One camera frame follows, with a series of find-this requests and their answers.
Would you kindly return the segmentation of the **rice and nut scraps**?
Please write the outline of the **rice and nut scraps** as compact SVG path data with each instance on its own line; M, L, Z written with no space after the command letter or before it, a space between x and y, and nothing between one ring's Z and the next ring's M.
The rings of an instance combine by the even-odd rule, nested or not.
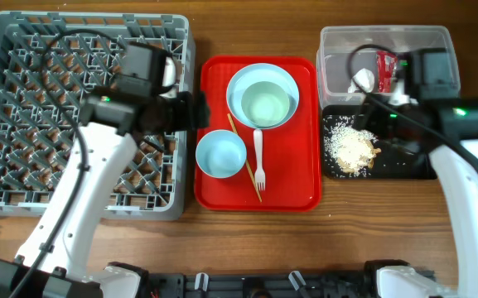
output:
M367 176L374 159L382 151L378 138L369 131L353 128L353 116L327 116L323 119L324 161L334 177Z

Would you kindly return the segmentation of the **light blue bowl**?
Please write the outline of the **light blue bowl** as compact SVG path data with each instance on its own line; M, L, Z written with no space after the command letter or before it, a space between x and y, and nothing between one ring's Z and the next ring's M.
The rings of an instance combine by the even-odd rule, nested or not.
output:
M247 157L244 141L229 130L205 134L196 146L196 163L206 175L227 179L239 173Z

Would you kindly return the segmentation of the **red snack wrapper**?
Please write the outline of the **red snack wrapper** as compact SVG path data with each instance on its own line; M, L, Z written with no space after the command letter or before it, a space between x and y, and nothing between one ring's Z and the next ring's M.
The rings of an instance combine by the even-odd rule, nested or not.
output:
M397 63L398 58L396 55L384 50L379 50L377 52L379 93L386 94L391 92Z

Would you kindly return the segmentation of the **mint green bowl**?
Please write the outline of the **mint green bowl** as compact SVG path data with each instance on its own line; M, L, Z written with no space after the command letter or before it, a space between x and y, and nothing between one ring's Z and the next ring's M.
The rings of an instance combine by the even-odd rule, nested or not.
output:
M275 127L287 116L290 98L278 84L261 81L251 84L244 91L241 108L244 116L255 127Z

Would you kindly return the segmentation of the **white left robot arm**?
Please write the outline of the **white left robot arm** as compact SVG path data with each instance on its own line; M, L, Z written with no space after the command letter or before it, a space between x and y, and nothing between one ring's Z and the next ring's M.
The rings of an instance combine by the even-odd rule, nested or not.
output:
M86 96L70 159L45 213L14 259L0 259L0 297L152 294L149 274L141 267L111 262L90 273L87 263L109 196L141 140L209 122L206 103L177 91L176 79L171 52L133 42L113 85Z

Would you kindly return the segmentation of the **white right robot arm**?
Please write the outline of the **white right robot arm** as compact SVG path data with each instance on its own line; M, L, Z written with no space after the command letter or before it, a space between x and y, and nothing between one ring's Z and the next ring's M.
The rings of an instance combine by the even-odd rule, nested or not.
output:
M375 290L380 297L478 297L478 98L460 97L445 48L394 59L394 91L364 91L353 126L428 156L447 202L458 286L451 291L407 265L385 265L373 273Z

